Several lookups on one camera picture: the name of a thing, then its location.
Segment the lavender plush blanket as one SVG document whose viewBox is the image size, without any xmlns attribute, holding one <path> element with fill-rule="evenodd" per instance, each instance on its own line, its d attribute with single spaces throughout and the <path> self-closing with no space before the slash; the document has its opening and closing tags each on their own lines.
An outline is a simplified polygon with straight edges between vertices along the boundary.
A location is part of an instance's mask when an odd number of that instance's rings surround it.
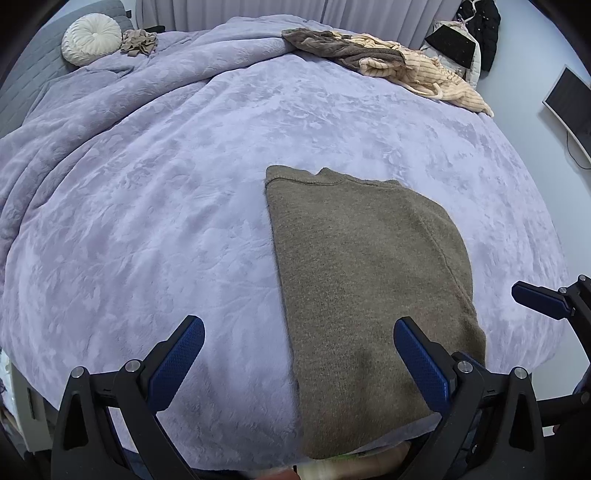
<svg viewBox="0 0 591 480">
<path fill-rule="evenodd" d="M 495 121 L 294 50 L 293 16 L 169 32 L 52 82 L 1 141 L 1 345 L 58 406 L 76 366 L 115 370 L 181 320 L 205 342 L 160 421 L 187 463 L 260 470 L 301 449 L 266 171 L 395 180 L 465 243 L 488 369 L 534 369 L 563 326 L 517 281 L 568 272 L 546 204 Z"/>
</svg>

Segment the grey pleated curtain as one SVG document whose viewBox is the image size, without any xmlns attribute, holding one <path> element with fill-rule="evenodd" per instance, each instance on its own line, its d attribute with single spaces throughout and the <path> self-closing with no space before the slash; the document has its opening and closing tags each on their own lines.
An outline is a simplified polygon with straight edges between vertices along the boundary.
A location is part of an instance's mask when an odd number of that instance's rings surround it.
<svg viewBox="0 0 591 480">
<path fill-rule="evenodd" d="M 288 14 L 407 45 L 421 42 L 436 20 L 450 20 L 458 1 L 137 1 L 140 27 L 211 29 L 229 19 Z"/>
</svg>

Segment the small beige crumpled garment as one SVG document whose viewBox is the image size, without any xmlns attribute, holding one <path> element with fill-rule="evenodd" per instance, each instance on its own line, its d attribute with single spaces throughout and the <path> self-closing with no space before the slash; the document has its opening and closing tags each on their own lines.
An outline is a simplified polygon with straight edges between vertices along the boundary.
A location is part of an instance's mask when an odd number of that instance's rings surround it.
<svg viewBox="0 0 591 480">
<path fill-rule="evenodd" d="M 129 29 L 123 32 L 120 52 L 130 57 L 149 56 L 158 43 L 157 34 L 143 29 Z"/>
</svg>

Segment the cream striped garment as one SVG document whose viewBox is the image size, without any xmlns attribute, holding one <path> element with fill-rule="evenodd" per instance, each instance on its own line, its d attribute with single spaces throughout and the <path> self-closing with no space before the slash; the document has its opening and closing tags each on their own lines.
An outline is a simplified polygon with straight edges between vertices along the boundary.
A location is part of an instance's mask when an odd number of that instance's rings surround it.
<svg viewBox="0 0 591 480">
<path fill-rule="evenodd" d="M 494 117 L 483 97 L 439 59 L 370 34 L 342 34 L 342 39 L 362 48 L 358 68 L 362 75 L 384 78 L 424 98 Z"/>
</svg>

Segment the dark brown fuzzy garment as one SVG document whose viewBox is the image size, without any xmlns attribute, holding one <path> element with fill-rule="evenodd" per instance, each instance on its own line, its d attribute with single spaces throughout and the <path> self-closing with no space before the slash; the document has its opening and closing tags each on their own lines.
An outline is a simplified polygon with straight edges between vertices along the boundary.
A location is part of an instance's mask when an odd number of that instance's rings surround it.
<svg viewBox="0 0 591 480">
<path fill-rule="evenodd" d="M 362 72 L 362 61 L 366 59 L 384 62 L 387 68 L 406 66 L 400 51 L 390 47 L 366 47 L 353 42 L 353 36 L 349 34 L 294 28 L 281 31 L 281 36 L 297 50 L 332 60 L 359 73 Z"/>
</svg>

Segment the olive brown knit sweater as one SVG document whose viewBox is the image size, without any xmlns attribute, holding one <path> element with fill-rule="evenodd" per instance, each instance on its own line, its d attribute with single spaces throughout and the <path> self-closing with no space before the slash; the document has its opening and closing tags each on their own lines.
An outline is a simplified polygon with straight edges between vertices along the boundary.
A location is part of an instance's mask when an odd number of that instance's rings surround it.
<svg viewBox="0 0 591 480">
<path fill-rule="evenodd" d="M 442 206 L 395 180 L 277 165 L 266 201 L 304 455 L 346 454 L 428 415 L 394 348 L 398 319 L 485 359 L 468 252 Z"/>
</svg>

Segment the wall monitor screen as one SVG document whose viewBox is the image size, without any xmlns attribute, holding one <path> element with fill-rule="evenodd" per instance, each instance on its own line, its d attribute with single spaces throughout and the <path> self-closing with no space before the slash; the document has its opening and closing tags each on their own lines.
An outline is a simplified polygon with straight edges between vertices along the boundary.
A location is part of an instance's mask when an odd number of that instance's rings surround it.
<svg viewBox="0 0 591 480">
<path fill-rule="evenodd" d="M 590 86 L 565 66 L 543 105 L 567 131 L 567 141 L 574 140 L 590 162 Z"/>
</svg>

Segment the round cream pleated cushion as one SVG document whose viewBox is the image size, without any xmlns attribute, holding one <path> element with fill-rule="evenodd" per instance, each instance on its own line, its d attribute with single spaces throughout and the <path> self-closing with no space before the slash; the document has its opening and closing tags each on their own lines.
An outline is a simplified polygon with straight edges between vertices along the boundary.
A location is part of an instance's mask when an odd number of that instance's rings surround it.
<svg viewBox="0 0 591 480">
<path fill-rule="evenodd" d="M 67 27 L 61 40 L 61 54 L 66 62 L 82 67 L 114 53 L 121 42 L 121 28 L 114 19 L 90 13 Z"/>
</svg>

